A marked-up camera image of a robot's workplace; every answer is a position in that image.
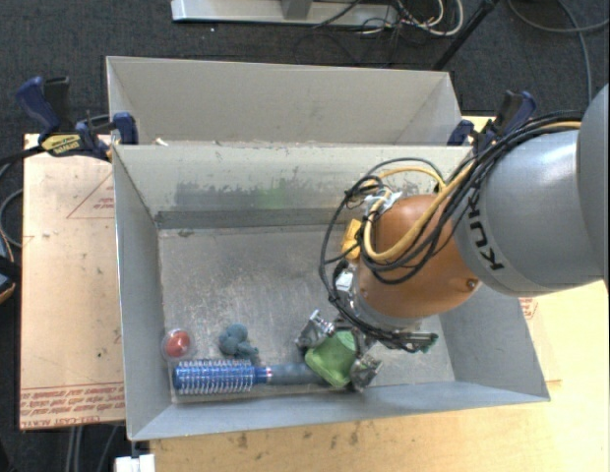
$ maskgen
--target power cord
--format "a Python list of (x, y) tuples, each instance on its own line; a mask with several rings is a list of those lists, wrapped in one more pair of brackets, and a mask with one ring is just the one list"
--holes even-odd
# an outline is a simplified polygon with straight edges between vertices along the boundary
[(557, 0), (557, 3), (559, 4), (559, 7), (561, 7), (563, 12), (568, 16), (568, 19), (570, 20), (570, 23), (572, 23), (573, 27), (570, 28), (570, 29), (549, 28), (549, 27), (545, 27), (545, 26), (543, 26), (543, 25), (541, 25), (539, 23), (535, 23), (535, 22), (529, 20), (520, 11), (518, 11), (518, 9), (513, 4), (513, 0), (506, 0), (506, 1), (507, 1), (508, 5), (509, 5), (509, 8), (511, 9), (511, 11), (513, 11), (513, 14), (515, 14), (524, 23), (526, 23), (527, 25), (529, 25), (529, 26), (531, 26), (531, 27), (533, 27), (533, 28), (535, 28), (537, 30), (547, 31), (549, 33), (563, 33), (563, 34), (576, 33), (579, 36), (580, 48), (582, 50), (582, 57), (583, 57), (584, 68), (585, 68), (585, 81), (586, 81), (586, 89), (587, 89), (587, 104), (591, 103), (591, 101), (593, 100), (593, 87), (591, 85), (592, 84), (592, 81), (591, 81), (591, 63), (589, 61), (589, 51), (587, 49), (587, 44), (584, 41), (584, 35), (583, 34), (586, 33), (586, 32), (602, 30), (603, 28), (607, 27), (609, 25), (609, 18), (607, 18), (604, 21), (601, 21), (600, 23), (596, 23), (595, 25), (589, 25), (589, 26), (586, 26), (586, 27), (581, 27), (581, 26), (579, 26), (579, 23), (577, 22), (576, 18), (574, 17), (574, 14), (565, 5), (565, 3), (563, 3), (562, 0)]

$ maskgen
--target metal stand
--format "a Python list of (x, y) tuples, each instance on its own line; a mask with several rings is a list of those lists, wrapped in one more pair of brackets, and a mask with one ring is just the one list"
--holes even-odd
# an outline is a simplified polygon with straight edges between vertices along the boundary
[[(344, 11), (350, 3), (314, 0), (172, 0), (174, 22), (240, 22), (317, 25)], [(388, 5), (358, 4), (333, 21), (334, 26), (380, 27), (393, 20)]]

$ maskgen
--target blue clamp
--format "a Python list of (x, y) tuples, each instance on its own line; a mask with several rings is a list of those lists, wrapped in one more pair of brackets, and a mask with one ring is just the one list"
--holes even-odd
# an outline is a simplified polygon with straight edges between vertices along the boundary
[(481, 152), (491, 142), (521, 128), (537, 108), (534, 98), (527, 91), (514, 93), (506, 91), (504, 101), (495, 120), (489, 120), (475, 138), (474, 151)]
[(452, 131), (450, 138), (447, 140), (448, 146), (463, 146), (468, 143), (468, 137), (473, 132), (473, 123), (462, 119)]
[[(41, 77), (34, 77), (25, 82), (17, 91), (16, 99), (21, 108), (42, 126), (38, 136), (38, 145), (51, 155), (64, 157), (69, 155), (85, 155), (110, 160), (110, 146), (99, 139), (98, 134), (103, 131), (117, 130), (119, 138), (117, 141), (123, 145), (136, 145), (139, 142), (139, 133), (134, 118), (128, 112), (119, 112), (100, 126), (94, 126), (91, 118), (80, 121), (72, 131), (58, 131), (61, 120), (57, 110), (45, 97), (45, 83)], [(56, 91), (60, 91), (58, 103), (66, 101), (68, 92), (68, 79), (62, 83), (55, 82)]]

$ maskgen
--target metal bracket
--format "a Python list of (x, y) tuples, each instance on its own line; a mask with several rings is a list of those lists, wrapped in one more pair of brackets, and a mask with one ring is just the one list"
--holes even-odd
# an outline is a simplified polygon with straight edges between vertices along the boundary
[(353, 389), (362, 391), (377, 376), (381, 368), (382, 361), (375, 360), (369, 355), (355, 359), (349, 371)]
[(299, 348), (314, 348), (336, 331), (334, 324), (324, 320), (320, 313), (320, 310), (314, 310), (294, 341)]

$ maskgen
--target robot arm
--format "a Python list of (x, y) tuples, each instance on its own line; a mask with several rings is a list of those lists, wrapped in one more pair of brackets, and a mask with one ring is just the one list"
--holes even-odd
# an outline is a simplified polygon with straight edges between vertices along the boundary
[(532, 119), (488, 141), (431, 195), (389, 201), (387, 172), (370, 173), (349, 192), (381, 198), (357, 230), (359, 253), (336, 269), (332, 303), (386, 343), (482, 283), (518, 297), (601, 277), (608, 288), (607, 114), (608, 86), (582, 120)]

